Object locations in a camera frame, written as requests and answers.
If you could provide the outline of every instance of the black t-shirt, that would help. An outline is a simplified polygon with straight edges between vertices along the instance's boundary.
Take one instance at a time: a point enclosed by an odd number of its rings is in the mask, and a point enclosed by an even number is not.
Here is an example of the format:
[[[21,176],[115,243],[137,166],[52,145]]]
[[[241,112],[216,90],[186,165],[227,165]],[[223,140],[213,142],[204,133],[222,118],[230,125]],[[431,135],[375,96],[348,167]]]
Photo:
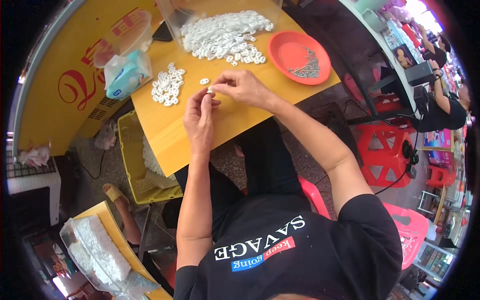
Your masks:
[[[276,208],[293,197],[246,203],[262,209],[243,207],[198,267],[177,271],[174,300],[265,300],[277,294],[386,299],[400,275],[402,249],[378,197],[351,199],[338,221]]]
[[[431,100],[428,106],[428,114],[423,116],[418,122],[419,132],[431,132],[443,129],[459,129],[465,125],[467,121],[467,112],[463,106],[455,99],[447,96],[450,101],[450,114],[447,114],[435,100]]]
[[[435,54],[433,54],[430,50],[425,49],[423,58],[425,60],[434,60],[438,63],[440,68],[443,68],[443,66],[447,63],[447,54],[435,45],[433,45],[433,48],[435,49]]]

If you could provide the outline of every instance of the orange plastic plate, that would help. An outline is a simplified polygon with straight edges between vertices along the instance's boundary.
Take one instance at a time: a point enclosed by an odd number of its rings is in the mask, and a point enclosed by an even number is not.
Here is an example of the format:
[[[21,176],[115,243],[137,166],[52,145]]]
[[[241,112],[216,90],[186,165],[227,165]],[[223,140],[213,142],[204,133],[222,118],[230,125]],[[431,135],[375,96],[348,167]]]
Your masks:
[[[320,73],[317,78],[300,78],[292,75],[287,68],[296,69],[306,65],[307,49],[315,52]],[[285,76],[301,84],[316,85],[325,82],[330,76],[332,65],[325,49],[312,37],[297,31],[280,31],[268,41],[268,55],[273,64]]]

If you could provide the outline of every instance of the yellow table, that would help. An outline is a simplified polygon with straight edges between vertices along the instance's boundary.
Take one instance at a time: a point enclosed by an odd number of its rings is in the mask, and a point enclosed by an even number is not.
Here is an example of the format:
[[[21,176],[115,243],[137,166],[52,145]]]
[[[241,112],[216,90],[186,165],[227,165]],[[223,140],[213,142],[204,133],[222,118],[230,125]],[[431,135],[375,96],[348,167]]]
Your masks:
[[[95,205],[94,207],[84,211],[83,213],[76,216],[74,219],[86,217],[86,216],[93,216],[97,215],[100,218],[105,230],[107,230],[108,235],[112,239],[113,243],[117,246],[120,250],[120,253],[125,257],[128,261],[130,266],[132,266],[132,270],[138,272],[143,277],[156,282],[155,279],[145,270],[143,264],[138,260],[138,257],[133,253],[133,250],[128,245],[127,240],[124,238],[120,228],[117,225],[117,222],[113,218],[112,212],[108,207],[106,201]],[[163,288],[158,288],[151,292],[150,294],[146,294],[150,300],[171,300],[172,297],[165,292]]]
[[[281,11],[276,31],[295,30],[305,33],[285,12]],[[177,69],[185,69],[183,76],[185,84],[180,88],[178,105],[165,107],[154,102],[151,96],[152,85],[146,84],[132,95],[133,105],[144,133],[152,150],[165,172],[166,176],[173,174],[189,163],[190,144],[182,123],[182,115],[188,97],[204,86],[200,85],[202,78],[214,81],[222,71],[233,69],[248,69],[252,71],[269,89],[282,96],[292,104],[296,104],[340,82],[333,70],[330,76],[319,85],[299,84],[282,74],[270,61],[267,53],[268,40],[272,33],[262,32],[255,36],[255,46],[267,57],[265,64],[240,64],[233,67],[223,60],[199,60],[190,53],[182,52],[175,42],[153,42],[147,54],[152,60],[154,77],[160,71],[167,71],[170,62]],[[222,100],[220,109],[213,114],[214,140],[212,149],[246,131],[254,125],[271,117],[264,110],[236,103],[233,99],[222,95],[216,97]]]

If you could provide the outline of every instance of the black hair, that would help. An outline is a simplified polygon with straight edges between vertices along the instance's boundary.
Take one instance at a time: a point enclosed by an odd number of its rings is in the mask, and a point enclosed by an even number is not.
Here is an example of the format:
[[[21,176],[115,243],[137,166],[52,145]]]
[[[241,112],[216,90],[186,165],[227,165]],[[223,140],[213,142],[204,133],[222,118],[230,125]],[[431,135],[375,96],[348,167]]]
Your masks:
[[[440,38],[442,39],[442,43],[445,44],[445,51],[450,52],[452,50],[452,47],[450,46],[450,43],[448,40],[445,38],[445,35],[439,34]]]

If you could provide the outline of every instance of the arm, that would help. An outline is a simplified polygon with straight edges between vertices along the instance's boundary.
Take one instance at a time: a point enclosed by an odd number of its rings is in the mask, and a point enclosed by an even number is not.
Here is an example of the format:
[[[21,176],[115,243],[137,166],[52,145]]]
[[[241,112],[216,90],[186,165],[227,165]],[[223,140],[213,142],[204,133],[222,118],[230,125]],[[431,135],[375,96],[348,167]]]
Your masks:
[[[438,63],[434,60],[429,60],[428,61],[432,69],[436,69],[433,71],[433,73],[436,76],[442,76],[442,72],[440,72],[440,67],[438,66]],[[438,106],[447,114],[450,114],[450,100],[448,97],[444,95],[444,90],[442,89],[442,81],[441,79],[435,80],[435,83],[433,84],[433,91],[435,92],[435,102],[438,104]]]
[[[435,47],[427,38],[427,31],[423,28],[422,25],[418,24],[419,32],[421,33],[421,41],[423,46],[428,49],[431,53],[435,54]]]
[[[335,133],[287,101],[272,95],[272,113],[322,166],[332,185],[337,215],[343,205],[360,194],[373,194],[353,153]]]
[[[187,101],[183,124],[191,146],[187,186],[177,229],[177,270],[197,266],[212,247],[212,201],[208,161],[213,139],[212,109],[220,104],[207,89]]]
[[[250,71],[225,71],[212,89],[273,113],[326,171],[337,214],[351,198],[372,194],[350,149],[330,129],[268,90]]]

